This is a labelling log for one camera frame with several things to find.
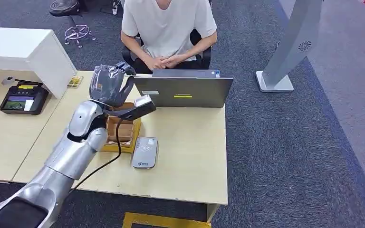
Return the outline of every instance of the desk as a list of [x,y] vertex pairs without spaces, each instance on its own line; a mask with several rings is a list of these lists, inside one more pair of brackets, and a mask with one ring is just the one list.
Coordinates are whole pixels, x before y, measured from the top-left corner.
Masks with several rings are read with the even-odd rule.
[[[35,80],[32,72],[2,71],[2,79],[13,76]],[[0,104],[9,86],[0,84]],[[38,138],[59,100],[49,96],[40,115],[8,115],[0,111],[0,181],[11,181]]]
[[[51,153],[52,146],[69,123],[78,104],[89,98],[88,87],[93,72],[79,71],[77,75],[84,76],[82,84],[77,89],[68,89],[62,97],[14,181],[28,182],[34,176]],[[134,88],[127,101],[139,96]],[[123,153],[80,188],[206,203],[210,220],[220,204],[227,204],[225,135],[224,108],[159,107],[142,118],[140,131],[140,136],[158,138],[156,166],[147,170],[135,169],[131,165],[131,154]],[[99,152],[84,176],[116,155]]]

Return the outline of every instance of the carpet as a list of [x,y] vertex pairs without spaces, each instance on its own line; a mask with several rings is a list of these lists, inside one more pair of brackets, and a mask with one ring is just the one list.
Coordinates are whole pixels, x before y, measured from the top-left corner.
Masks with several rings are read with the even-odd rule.
[[[80,70],[122,59],[121,18],[100,13],[103,1],[89,4],[95,7],[82,19],[97,41],[65,47]],[[8,10],[0,27],[50,28],[59,37],[67,22],[49,16],[47,5],[0,2],[0,12]],[[259,91],[255,72],[266,66],[286,24],[278,0],[219,0],[212,10],[218,42],[211,68],[234,77],[226,102],[229,205],[212,226],[365,227],[365,176],[308,60],[289,74],[293,93]],[[20,187],[0,184],[0,200]],[[121,227],[126,211],[204,220],[206,207],[76,191],[57,227]]]

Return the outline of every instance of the office chair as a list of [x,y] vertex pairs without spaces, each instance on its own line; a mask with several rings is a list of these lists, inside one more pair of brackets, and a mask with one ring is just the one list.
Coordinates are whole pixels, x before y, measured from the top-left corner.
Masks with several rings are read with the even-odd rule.
[[[140,39],[139,34],[135,38],[141,41],[141,46],[144,44],[143,40]],[[196,45],[201,40],[201,35],[196,29],[191,32],[190,40],[193,45]],[[124,46],[122,50],[122,57],[129,65],[134,65],[135,61],[132,60],[131,50],[129,50],[126,46]],[[211,47],[202,53],[202,57],[201,55],[196,55],[196,58],[201,61],[202,69],[209,69],[209,64],[211,63]]]
[[68,18],[71,27],[65,31],[65,45],[68,45],[70,40],[75,40],[78,48],[82,48],[79,40],[83,37],[90,36],[92,40],[96,40],[89,26],[77,25],[72,18],[72,16],[81,16],[80,7],[78,0],[56,0],[49,7],[49,13],[52,16]]

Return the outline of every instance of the laptop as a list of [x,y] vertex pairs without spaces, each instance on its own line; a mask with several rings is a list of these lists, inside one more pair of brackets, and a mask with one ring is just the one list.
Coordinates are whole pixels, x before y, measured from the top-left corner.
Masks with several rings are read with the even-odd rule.
[[155,70],[153,75],[134,76],[134,83],[139,93],[149,95],[157,107],[221,108],[233,78],[220,77],[218,70],[167,69]]

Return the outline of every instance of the small box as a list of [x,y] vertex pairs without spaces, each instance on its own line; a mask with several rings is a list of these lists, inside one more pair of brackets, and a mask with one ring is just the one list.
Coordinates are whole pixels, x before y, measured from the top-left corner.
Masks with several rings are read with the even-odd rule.
[[[114,110],[122,110],[134,107],[134,103],[125,102],[125,104]],[[109,116],[107,119],[107,142],[101,151],[105,152],[118,152],[118,144],[115,135],[115,129],[119,121],[118,117]],[[118,138],[121,142],[121,152],[134,153],[136,139],[139,136],[139,130],[141,129],[141,119],[138,118],[134,121],[123,120],[118,129]]]

